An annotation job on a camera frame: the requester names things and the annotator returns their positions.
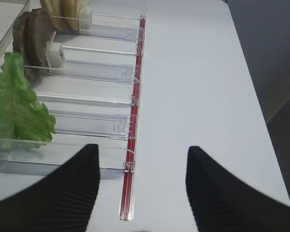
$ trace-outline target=green lettuce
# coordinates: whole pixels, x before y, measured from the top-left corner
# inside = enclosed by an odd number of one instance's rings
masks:
[[[0,138],[52,141],[56,119],[47,107],[37,101],[25,76],[23,57],[7,52],[0,72]],[[1,143],[4,151],[12,149],[12,142]],[[39,148],[40,143],[22,143],[26,148]]]

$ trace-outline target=white tabletop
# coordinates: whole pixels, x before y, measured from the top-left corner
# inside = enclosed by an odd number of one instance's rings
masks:
[[[195,232],[185,187],[191,145],[290,205],[228,6],[147,0],[146,19],[134,220],[117,220],[122,180],[114,180],[101,186],[88,231]]]

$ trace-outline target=red strip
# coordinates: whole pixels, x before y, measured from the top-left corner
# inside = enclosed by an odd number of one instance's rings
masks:
[[[130,123],[130,132],[128,139],[128,150],[135,151],[136,146],[136,132],[137,132],[137,122],[138,118],[135,116],[138,115],[139,106],[138,101],[140,99],[141,93],[141,68],[142,68],[142,60],[143,60],[143,48],[144,48],[144,35],[145,35],[145,19],[140,20],[140,28],[143,30],[139,34],[139,42],[137,44],[138,56],[136,57],[136,73],[135,73],[135,81],[133,87],[133,96],[136,98],[137,102],[131,107],[131,123]],[[135,157],[134,153],[127,152],[126,163],[134,163]],[[120,210],[120,220],[130,220],[129,214],[131,213],[131,197],[132,197],[132,186],[133,186],[133,172],[131,168],[126,165],[126,172],[124,175],[124,185],[122,192],[122,200],[121,200],[121,210]]]

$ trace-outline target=white surface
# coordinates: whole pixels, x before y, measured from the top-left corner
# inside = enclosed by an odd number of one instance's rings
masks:
[[[24,5],[0,2],[0,41]]]
[[[117,220],[120,199],[105,197],[118,195],[122,179],[111,179],[87,231],[195,232],[185,187],[191,145],[290,204],[227,5],[148,0],[147,8],[134,220]]]

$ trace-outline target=bread slice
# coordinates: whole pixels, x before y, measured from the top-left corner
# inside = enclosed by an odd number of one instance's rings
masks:
[[[54,27],[58,30],[69,30],[69,26],[63,17],[62,13],[62,0],[40,0],[41,6],[45,9],[52,17]]]
[[[13,26],[13,52],[18,52],[23,55],[24,65],[28,65],[29,61],[27,58],[25,46],[26,46],[26,29],[27,29],[27,18],[31,12],[24,12],[16,21]],[[29,83],[34,83],[38,80],[39,70],[35,68],[25,68],[25,75]]]
[[[26,53],[32,66],[48,67],[46,43],[50,41],[55,29],[49,13],[40,8],[33,10],[27,19]]]
[[[64,0],[62,1],[62,12],[67,17],[67,22],[73,30],[79,31],[79,13],[86,9],[90,4],[90,0]]]

